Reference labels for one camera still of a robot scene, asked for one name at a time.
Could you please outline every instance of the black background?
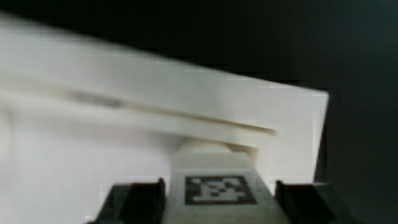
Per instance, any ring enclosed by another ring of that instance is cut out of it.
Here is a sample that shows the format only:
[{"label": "black background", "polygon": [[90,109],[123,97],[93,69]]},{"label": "black background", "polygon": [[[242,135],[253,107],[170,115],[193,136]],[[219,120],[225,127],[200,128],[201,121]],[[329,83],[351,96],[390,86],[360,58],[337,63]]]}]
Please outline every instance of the black background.
[{"label": "black background", "polygon": [[0,0],[0,8],[196,64],[328,90],[317,180],[367,223],[397,223],[397,0]]}]

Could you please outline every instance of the qr code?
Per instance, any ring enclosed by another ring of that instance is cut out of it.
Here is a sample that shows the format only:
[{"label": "qr code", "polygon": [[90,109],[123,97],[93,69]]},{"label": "qr code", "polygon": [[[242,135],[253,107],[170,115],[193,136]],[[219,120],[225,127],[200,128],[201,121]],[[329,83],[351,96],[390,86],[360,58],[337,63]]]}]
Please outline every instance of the qr code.
[{"label": "qr code", "polygon": [[257,204],[244,176],[196,176],[185,179],[185,205]]}]

